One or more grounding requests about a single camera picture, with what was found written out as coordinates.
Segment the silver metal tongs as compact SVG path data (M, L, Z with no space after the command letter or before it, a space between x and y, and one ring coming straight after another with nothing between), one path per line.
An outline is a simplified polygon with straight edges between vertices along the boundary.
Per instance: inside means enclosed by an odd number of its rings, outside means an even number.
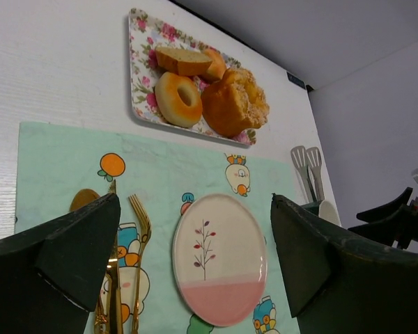
M321 176L322 157L318 147L305 148L303 145L291 149L291 159L300 174L308 202L325 199Z

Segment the ring donut bread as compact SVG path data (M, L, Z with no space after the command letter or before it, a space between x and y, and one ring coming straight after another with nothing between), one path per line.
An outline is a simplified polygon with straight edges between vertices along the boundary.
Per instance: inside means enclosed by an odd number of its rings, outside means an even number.
M200 121L201 96L189 78L165 72L155 86L155 97L160 113L172 125L190 128Z

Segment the large crumb-topped muffin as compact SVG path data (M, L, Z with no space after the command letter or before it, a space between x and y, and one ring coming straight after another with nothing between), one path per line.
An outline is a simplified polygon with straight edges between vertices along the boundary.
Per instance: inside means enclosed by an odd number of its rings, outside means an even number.
M232 138L268 122L270 107L251 71L230 67L201 93L203 117L219 135Z

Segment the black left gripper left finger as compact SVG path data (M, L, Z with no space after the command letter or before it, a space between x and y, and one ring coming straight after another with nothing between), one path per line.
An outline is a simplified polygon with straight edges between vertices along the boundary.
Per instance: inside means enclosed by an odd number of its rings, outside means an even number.
M121 215L109 193L0 239L0 333L83 333Z

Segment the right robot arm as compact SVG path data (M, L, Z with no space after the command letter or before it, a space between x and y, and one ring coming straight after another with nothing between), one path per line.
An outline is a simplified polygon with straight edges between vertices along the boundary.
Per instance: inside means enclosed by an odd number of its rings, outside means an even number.
M407 188L335 225L273 195L272 233L291 316L302 333L418 333L418 198Z

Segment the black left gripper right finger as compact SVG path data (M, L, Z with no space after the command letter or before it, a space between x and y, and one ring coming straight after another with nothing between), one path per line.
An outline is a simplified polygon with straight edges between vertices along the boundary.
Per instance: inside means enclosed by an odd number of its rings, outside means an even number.
M361 237L282 195L273 195L270 218L302 333L418 333L417 253Z

